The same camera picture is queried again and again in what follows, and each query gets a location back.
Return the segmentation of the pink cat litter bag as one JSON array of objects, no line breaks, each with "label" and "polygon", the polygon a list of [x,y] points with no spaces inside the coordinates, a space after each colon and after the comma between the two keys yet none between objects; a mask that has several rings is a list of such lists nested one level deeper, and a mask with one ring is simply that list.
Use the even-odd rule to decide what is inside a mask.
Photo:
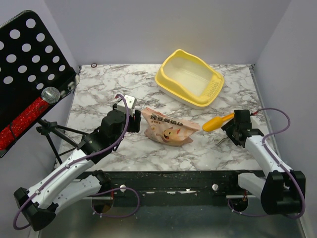
[{"label": "pink cat litter bag", "polygon": [[193,142],[190,136],[201,129],[198,123],[169,118],[150,108],[143,109],[141,114],[148,123],[144,135],[162,144],[170,146],[189,144]]}]

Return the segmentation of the yellow plastic litter scoop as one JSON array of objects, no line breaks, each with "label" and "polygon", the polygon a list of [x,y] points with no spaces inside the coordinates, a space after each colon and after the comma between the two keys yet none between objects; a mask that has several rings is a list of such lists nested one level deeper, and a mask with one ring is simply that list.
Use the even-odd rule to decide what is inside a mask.
[{"label": "yellow plastic litter scoop", "polygon": [[230,119],[233,119],[234,113],[228,114],[223,117],[214,117],[211,120],[207,121],[206,123],[203,124],[202,129],[203,131],[209,132],[209,131],[214,131],[222,125],[227,122]]}]

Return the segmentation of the yellow plastic litter box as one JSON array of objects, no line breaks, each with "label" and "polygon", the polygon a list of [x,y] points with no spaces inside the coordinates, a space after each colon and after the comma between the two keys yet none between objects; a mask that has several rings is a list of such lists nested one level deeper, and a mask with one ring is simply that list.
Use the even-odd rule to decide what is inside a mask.
[{"label": "yellow plastic litter box", "polygon": [[204,109],[221,92],[224,78],[199,57],[177,49],[160,66],[155,82],[172,98],[192,108]]}]

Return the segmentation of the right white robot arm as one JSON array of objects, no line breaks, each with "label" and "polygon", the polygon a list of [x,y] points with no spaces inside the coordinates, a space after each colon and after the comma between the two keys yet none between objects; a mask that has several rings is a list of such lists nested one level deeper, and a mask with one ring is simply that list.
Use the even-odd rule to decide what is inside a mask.
[{"label": "right white robot arm", "polygon": [[228,181],[233,194],[246,190],[261,201],[268,215],[284,215],[298,219],[303,216],[306,203],[306,177],[303,172],[288,166],[266,143],[267,135],[252,127],[249,110],[235,110],[233,118],[222,126],[229,139],[247,149],[260,165],[264,178],[253,173],[241,173]]}]

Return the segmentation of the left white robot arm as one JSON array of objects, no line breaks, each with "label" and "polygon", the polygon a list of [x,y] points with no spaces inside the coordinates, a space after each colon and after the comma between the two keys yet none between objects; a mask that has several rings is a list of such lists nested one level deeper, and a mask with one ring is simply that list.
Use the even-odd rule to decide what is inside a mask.
[{"label": "left white robot arm", "polygon": [[118,149],[126,133],[140,131],[141,112],[123,102],[114,104],[91,133],[84,133],[72,154],[42,181],[30,188],[19,188],[13,196],[18,211],[13,219],[15,230],[31,227],[40,231],[59,212],[87,196],[104,196],[111,192],[109,176],[102,170],[75,182],[85,171]]}]

